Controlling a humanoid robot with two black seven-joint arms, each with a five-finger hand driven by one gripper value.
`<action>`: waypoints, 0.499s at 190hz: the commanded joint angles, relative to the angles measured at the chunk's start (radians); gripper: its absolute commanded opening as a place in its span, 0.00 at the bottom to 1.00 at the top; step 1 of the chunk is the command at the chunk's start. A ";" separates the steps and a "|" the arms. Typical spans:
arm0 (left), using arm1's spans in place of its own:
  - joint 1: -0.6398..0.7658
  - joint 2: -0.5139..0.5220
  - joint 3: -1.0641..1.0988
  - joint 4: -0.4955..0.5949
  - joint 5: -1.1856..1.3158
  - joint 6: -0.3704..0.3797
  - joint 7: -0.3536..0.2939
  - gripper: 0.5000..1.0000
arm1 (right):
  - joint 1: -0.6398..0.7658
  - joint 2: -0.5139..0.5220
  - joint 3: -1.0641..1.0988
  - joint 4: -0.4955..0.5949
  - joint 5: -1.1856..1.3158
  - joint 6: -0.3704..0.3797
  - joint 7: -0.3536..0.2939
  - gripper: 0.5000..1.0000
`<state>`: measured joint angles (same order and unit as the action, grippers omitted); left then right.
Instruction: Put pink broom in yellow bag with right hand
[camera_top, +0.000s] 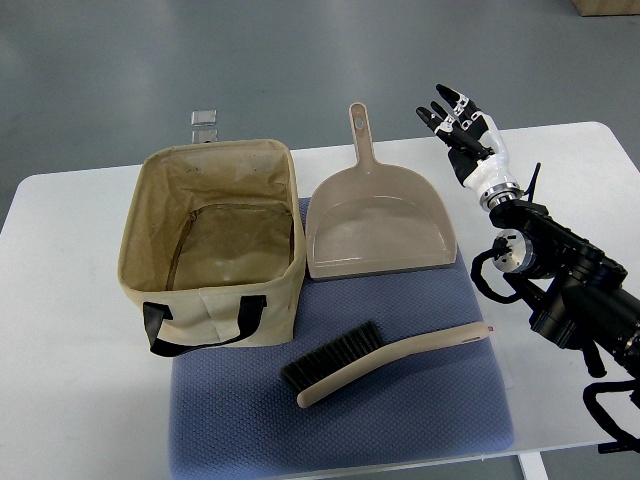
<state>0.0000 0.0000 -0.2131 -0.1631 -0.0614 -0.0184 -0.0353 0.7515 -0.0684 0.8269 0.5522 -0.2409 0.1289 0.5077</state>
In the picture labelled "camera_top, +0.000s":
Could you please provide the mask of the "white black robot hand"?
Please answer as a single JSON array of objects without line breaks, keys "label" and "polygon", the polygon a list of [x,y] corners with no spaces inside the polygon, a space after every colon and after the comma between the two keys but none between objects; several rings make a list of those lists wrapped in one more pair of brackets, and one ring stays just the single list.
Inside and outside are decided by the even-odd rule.
[{"label": "white black robot hand", "polygon": [[521,198],[523,190],[509,171],[509,153],[493,118],[457,90],[438,84],[436,91],[449,107],[433,101],[416,113],[448,147],[458,182],[474,192],[485,211]]}]

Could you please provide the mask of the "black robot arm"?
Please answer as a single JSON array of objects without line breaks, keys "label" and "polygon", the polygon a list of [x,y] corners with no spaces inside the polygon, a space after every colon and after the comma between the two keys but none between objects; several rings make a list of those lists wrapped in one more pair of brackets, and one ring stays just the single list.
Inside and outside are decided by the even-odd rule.
[{"label": "black robot arm", "polygon": [[521,190],[510,178],[497,178],[475,191],[500,232],[474,258],[473,283],[497,303],[524,301],[534,332],[582,353],[595,380],[584,389],[583,402],[612,438],[599,452],[638,451],[638,437],[598,401],[602,394],[626,392],[632,404],[639,402],[639,300],[622,287],[625,268],[534,203],[532,187]]}]

